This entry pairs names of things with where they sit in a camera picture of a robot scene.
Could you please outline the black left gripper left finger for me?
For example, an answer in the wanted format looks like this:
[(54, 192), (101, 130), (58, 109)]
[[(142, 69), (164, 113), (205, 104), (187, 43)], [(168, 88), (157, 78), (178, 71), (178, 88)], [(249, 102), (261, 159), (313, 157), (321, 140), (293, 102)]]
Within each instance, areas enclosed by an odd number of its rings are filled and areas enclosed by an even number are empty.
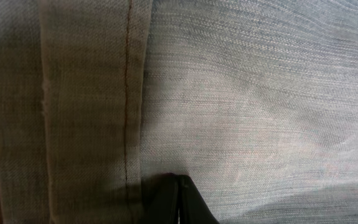
[(146, 197), (141, 223), (144, 224), (178, 224), (179, 184), (173, 173), (159, 174), (145, 182)]

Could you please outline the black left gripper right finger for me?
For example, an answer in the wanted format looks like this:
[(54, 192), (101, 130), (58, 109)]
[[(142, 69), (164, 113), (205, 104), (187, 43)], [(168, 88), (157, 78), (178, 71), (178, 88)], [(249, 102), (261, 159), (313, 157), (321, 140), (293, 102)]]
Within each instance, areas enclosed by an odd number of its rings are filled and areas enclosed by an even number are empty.
[(181, 224), (219, 224), (188, 175), (179, 175), (179, 216)]

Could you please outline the light blue denim shorts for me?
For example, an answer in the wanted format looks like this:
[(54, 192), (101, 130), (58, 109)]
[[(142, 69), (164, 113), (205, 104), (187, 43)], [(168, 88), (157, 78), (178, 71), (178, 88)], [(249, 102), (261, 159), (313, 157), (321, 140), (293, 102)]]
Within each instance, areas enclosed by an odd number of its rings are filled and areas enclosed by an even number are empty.
[(4, 223), (358, 223), (358, 1), (0, 1)]

